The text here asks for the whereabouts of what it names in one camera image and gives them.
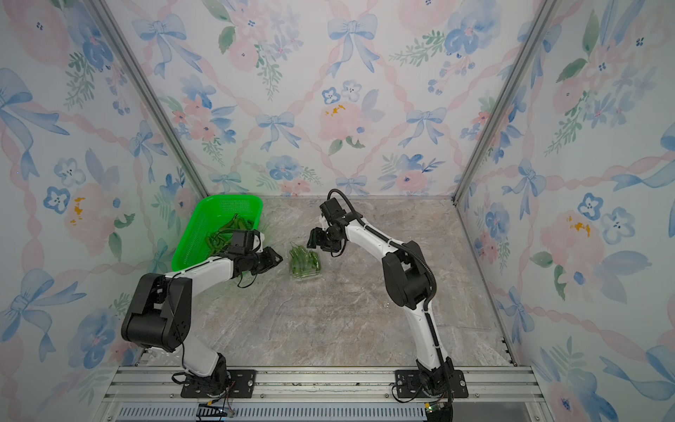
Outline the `clear pepper container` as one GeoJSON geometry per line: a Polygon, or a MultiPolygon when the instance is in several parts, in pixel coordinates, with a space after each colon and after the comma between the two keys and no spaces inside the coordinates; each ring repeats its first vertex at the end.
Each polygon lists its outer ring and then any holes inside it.
{"type": "Polygon", "coordinates": [[[322,272],[322,264],[317,253],[304,246],[292,244],[289,258],[290,274],[296,279],[315,277],[322,272]]]}

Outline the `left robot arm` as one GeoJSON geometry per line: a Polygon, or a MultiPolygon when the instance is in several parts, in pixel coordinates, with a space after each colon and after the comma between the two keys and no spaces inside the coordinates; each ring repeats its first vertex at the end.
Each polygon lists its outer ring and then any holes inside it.
{"type": "Polygon", "coordinates": [[[208,258],[179,272],[144,274],[121,325],[121,336],[144,348],[181,351],[181,366],[192,383],[225,385],[226,359],[191,333],[193,299],[223,281],[245,273],[263,274],[281,262],[281,255],[267,246],[246,255],[208,258]]]}

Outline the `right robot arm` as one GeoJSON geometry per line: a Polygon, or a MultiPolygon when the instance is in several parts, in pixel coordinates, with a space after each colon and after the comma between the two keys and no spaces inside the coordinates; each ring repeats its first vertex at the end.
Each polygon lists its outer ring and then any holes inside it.
{"type": "Polygon", "coordinates": [[[381,262],[386,291],[392,302],[404,310],[411,329],[421,380],[434,387],[446,384],[454,366],[441,342],[432,309],[438,284],[418,245],[402,243],[370,224],[352,221],[314,228],[307,247],[335,254],[349,243],[381,262]]]}

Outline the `green plastic basket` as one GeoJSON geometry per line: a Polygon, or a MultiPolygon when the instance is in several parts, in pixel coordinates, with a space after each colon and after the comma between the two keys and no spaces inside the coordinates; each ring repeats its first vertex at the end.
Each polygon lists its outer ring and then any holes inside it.
{"type": "Polygon", "coordinates": [[[237,219],[257,229],[263,205],[263,200],[250,194],[217,194],[201,200],[179,240],[172,270],[186,269],[210,257],[213,249],[207,239],[226,225],[234,229],[237,219]]]}

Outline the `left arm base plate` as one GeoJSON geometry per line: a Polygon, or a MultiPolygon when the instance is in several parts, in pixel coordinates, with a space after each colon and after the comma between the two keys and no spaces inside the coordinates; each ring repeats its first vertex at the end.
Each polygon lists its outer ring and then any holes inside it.
{"type": "Polygon", "coordinates": [[[254,369],[229,369],[215,372],[209,377],[186,375],[179,385],[182,398],[252,398],[257,371],[254,369]]]}

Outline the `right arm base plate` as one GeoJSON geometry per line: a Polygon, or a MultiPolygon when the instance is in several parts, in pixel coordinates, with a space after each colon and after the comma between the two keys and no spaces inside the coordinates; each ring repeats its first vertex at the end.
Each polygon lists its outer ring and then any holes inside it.
{"type": "Polygon", "coordinates": [[[469,397],[464,374],[457,369],[450,376],[446,376],[442,369],[433,374],[418,369],[397,369],[394,375],[394,394],[401,400],[469,397]]]}

